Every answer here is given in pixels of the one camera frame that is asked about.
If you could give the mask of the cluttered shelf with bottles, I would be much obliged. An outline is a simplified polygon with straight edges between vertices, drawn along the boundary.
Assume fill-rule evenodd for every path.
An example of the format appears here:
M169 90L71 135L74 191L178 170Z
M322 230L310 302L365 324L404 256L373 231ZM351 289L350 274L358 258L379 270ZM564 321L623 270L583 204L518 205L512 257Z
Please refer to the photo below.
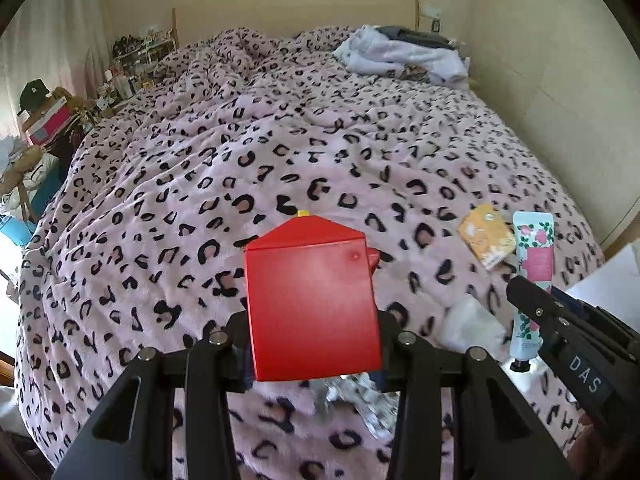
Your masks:
M148 26L139 36L128 35L112 45L111 64L105 81L119 101L126 101L142 90L155 87L157 64L176 50L174 32Z

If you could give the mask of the silver foil bag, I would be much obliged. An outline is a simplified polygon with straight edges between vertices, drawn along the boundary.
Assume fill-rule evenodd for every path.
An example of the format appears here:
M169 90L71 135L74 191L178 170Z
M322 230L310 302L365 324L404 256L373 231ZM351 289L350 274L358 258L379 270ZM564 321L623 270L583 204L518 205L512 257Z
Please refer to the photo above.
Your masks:
M395 434L400 395L382 393L367 373L313 379L309 387L322 419L331 419L339 406L349 404L375 439Z

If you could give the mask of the red cube box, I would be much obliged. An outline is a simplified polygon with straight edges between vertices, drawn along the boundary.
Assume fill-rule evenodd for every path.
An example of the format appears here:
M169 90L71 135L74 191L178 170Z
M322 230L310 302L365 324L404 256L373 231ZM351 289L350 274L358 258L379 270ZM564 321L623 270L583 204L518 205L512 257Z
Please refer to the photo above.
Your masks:
M250 242L244 266L256 379L292 382L379 370L372 284L379 261L363 233L314 214Z

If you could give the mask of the pink leopard print blanket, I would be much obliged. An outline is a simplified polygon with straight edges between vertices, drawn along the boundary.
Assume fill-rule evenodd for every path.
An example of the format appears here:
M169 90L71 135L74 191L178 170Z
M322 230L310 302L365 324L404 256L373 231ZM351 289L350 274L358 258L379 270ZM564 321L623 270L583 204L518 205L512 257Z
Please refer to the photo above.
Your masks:
M477 206L550 212L559 288L603 263L570 194L485 102L354 74L334 56L347 36L228 30L166 56L155 88L86 135L18 289L18 407L50 463L141 348L188 348L245 308L245 246L301 210L363 232L376 303L424 338L469 295L512 323L515 260L486 270L458 233Z

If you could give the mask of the white tissue pack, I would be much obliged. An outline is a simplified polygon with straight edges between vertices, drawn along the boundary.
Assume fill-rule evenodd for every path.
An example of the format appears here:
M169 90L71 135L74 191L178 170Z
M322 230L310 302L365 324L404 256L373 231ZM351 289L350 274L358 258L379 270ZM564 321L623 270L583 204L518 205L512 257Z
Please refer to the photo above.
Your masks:
M436 332L436 340L451 351L484 348L493 358L502 355L506 328L473 296L465 294L446 313Z

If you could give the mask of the pink white storage box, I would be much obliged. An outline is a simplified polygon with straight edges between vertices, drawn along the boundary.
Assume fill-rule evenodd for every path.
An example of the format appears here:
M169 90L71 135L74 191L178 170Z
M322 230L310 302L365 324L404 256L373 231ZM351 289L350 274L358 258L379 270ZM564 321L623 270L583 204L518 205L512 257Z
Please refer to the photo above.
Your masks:
M46 145L65 128L72 120L72 113L65 96L51 103L49 108L40 114L29 117L23 125L30 145Z

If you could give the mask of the yellow butter bear box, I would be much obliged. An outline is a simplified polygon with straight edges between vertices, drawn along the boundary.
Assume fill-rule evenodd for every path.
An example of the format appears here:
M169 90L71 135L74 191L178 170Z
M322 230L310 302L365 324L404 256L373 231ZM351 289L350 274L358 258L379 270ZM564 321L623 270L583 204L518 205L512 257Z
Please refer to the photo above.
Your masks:
M513 232L488 204L472 209L459 224L458 233L487 271L515 250Z

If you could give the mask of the white curtain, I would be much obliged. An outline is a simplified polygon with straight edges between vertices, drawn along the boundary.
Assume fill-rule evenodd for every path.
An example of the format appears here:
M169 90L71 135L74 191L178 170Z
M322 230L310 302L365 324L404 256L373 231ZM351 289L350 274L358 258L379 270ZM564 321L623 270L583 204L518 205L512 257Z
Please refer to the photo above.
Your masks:
M1 36L1 135L20 134L29 81L93 98L109 60L102 0L25 0Z

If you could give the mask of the dark green cap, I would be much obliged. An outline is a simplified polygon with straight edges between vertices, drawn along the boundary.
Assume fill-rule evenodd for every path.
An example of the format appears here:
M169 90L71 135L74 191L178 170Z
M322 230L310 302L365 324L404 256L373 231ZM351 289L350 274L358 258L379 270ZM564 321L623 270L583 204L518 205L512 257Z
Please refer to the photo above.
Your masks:
M20 95L20 114L27 113L29 116L38 112L50 98L50 90L41 79L34 79L25 84Z

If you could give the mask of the brown plush toy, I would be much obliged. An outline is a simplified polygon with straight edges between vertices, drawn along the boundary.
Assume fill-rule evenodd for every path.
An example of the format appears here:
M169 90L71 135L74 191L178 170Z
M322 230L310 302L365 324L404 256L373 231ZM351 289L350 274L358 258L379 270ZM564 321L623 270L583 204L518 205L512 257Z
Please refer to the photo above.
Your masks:
M24 188L24 175L36 168L44 154L46 150L38 145L22 151L20 156L14 162L10 162L4 170L0 181L0 194L6 195L10 194L14 188Z

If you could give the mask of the pile of folded clothes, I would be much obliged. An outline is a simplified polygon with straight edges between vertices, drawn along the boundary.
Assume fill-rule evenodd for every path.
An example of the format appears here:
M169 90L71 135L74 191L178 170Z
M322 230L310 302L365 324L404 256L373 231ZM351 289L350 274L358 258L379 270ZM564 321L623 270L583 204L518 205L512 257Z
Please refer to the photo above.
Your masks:
M350 72L407 78L424 75L431 84L469 88L469 73L457 49L398 26L362 25L334 51Z

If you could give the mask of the wooden headboard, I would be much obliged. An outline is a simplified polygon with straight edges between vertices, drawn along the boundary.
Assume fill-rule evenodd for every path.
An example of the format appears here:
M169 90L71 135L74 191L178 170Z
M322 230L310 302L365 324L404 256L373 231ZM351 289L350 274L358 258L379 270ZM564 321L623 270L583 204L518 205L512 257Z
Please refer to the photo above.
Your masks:
M320 26L420 26L419 0L198 0L172 9L181 47L246 27L270 37L293 37Z

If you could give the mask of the floral hand cream tube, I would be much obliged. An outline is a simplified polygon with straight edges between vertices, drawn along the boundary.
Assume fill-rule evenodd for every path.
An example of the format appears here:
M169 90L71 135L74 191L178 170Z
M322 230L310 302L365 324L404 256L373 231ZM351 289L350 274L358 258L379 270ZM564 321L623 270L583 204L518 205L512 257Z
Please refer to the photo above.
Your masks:
M515 211L513 215L515 233L515 255L518 259L516 277L526 281L524 296L530 286L551 289L554 274L554 219L550 212ZM542 344L540 327L520 304L511 300L515 307L514 325L510 344L513 362L510 370L526 373L530 361L538 356Z

